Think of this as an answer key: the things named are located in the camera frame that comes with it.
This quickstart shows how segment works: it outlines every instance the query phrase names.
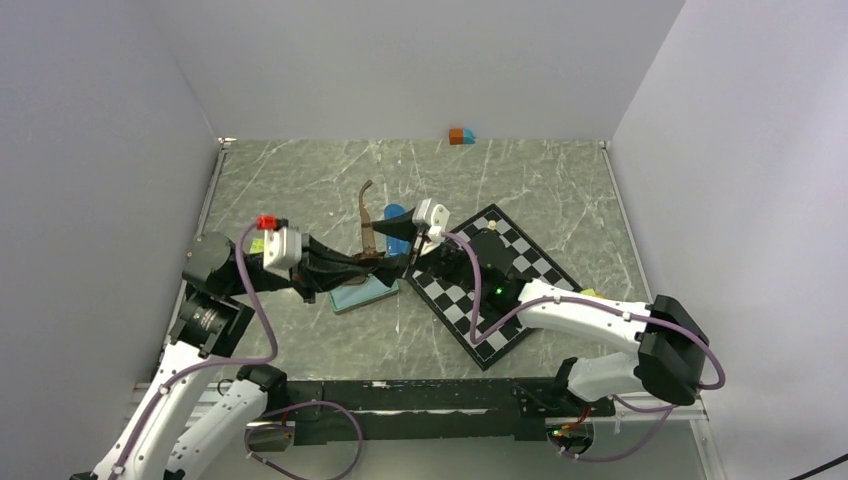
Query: gray marble surface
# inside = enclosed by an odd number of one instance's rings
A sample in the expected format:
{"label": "gray marble surface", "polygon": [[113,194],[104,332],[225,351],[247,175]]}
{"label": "gray marble surface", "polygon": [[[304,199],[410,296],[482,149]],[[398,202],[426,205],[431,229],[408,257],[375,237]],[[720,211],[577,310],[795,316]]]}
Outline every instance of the gray marble surface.
{"label": "gray marble surface", "polygon": [[[235,239],[258,214],[274,214],[325,245],[354,253],[361,249],[357,193],[367,179],[374,181],[366,194],[372,218],[381,218],[387,203],[411,208],[433,197],[450,209],[455,226],[496,203],[584,288],[607,298],[647,300],[594,141],[239,141],[223,166],[206,231]],[[384,237],[378,235],[377,243],[385,249]],[[274,364],[299,380],[547,376],[564,358],[607,353],[597,343],[538,331],[483,372],[403,282],[398,296],[343,315],[332,312],[328,295],[319,295],[315,305],[293,292],[260,298],[280,344]],[[268,349],[254,319],[236,355]]]}

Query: checkered mat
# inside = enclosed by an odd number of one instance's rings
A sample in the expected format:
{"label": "checkered mat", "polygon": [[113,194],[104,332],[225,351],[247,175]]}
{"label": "checkered mat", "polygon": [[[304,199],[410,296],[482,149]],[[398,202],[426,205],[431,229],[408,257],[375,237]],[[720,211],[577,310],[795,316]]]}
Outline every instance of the checkered mat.
{"label": "checkered mat", "polygon": [[[463,222],[452,231],[465,240],[471,239],[480,229],[486,228],[489,221],[497,222],[497,231],[507,248],[517,255],[512,267],[520,273],[565,290],[580,291],[581,288],[559,265],[536,245],[515,222],[497,205],[492,204]],[[505,323],[497,332],[477,346],[471,345],[471,292],[456,285],[421,272],[413,272],[409,280],[412,288],[427,302],[462,348],[471,355],[481,369],[486,370],[501,357],[515,348],[532,331],[523,328],[516,319]],[[477,333],[482,334],[498,319],[487,319],[482,314],[477,320]]]}

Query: blue block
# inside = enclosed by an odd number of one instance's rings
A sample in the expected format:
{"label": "blue block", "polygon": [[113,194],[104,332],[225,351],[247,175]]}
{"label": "blue block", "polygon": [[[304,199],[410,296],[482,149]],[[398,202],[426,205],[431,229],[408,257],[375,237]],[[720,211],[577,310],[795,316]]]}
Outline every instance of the blue block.
{"label": "blue block", "polygon": [[462,129],[462,143],[464,145],[471,145],[472,143],[475,143],[475,142],[476,142],[476,139],[474,138],[474,134],[471,133],[471,130],[469,130],[467,128],[463,128]]}
{"label": "blue block", "polygon": [[370,275],[361,285],[342,285],[330,291],[330,303],[333,312],[342,314],[357,307],[374,303],[392,295],[397,295],[400,285],[397,280],[391,287],[382,284],[377,277]]}
{"label": "blue block", "polygon": [[[406,213],[402,206],[397,203],[391,203],[386,205],[386,208],[383,210],[383,218],[386,220],[394,217],[399,217]],[[406,250],[409,248],[409,242],[403,241],[399,238],[394,237],[386,237],[386,256],[392,257],[394,255],[400,255],[401,253],[406,253]]]}

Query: small cube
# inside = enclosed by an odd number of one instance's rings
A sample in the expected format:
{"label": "small cube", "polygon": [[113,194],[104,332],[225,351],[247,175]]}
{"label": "small cube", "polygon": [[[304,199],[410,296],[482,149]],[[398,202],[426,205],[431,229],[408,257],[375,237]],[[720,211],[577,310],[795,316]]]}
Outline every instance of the small cube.
{"label": "small cube", "polygon": [[448,134],[451,145],[471,145],[474,143],[474,134],[467,128],[451,128]]}
{"label": "small cube", "polygon": [[448,139],[450,140],[451,145],[462,145],[464,142],[463,129],[461,128],[451,128],[450,133],[448,134]]}

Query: white panel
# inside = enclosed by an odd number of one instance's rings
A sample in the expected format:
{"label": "white panel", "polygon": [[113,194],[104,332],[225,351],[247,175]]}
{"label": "white panel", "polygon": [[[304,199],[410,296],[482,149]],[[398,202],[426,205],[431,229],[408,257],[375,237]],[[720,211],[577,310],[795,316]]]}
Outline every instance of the white panel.
{"label": "white panel", "polygon": [[147,0],[222,135],[611,138],[683,0]]}
{"label": "white panel", "polygon": [[268,395],[259,385],[236,380],[215,406],[173,445],[167,470],[182,470],[185,473],[182,480],[203,478],[206,468],[224,447],[234,438],[244,437],[247,424],[265,411],[267,400]]}
{"label": "white panel", "polygon": [[704,397],[732,480],[848,445],[846,32],[844,1],[690,0],[612,142],[652,288],[725,363]]}
{"label": "white panel", "polygon": [[[144,409],[153,400],[160,386],[175,374],[204,361],[198,355],[199,352],[197,347],[183,342],[165,347],[159,372],[153,378],[152,385],[145,392],[129,424],[124,427],[124,431],[115,442],[115,447],[106,449],[106,456],[94,468],[97,478],[107,478],[111,474],[114,465],[127,449],[127,439],[139,424]],[[171,450],[174,448],[174,442],[185,428],[186,421],[191,417],[194,406],[203,395],[206,385],[220,369],[220,367],[211,367],[190,373],[174,384],[170,388],[170,393],[161,397],[145,421],[138,441],[129,452],[129,457],[122,465],[125,468],[124,478],[148,480],[161,477]]]}
{"label": "white panel", "polygon": [[0,132],[0,465],[68,478],[153,368],[217,142],[136,0],[0,2]]}
{"label": "white panel", "polygon": [[[628,313],[650,316],[645,302],[617,302],[604,298],[590,297],[580,293],[556,288],[535,279],[521,290],[518,300],[527,303],[542,297],[582,298],[592,302],[623,310]],[[619,315],[595,307],[573,302],[542,303],[518,314],[521,325],[570,333],[580,338],[611,346],[618,350],[635,353],[639,350],[636,334],[645,331],[644,322],[624,320]]]}
{"label": "white panel", "polygon": [[636,355],[622,352],[578,359],[568,375],[568,391],[587,402],[607,395],[644,391],[642,381],[636,378],[638,366]]}

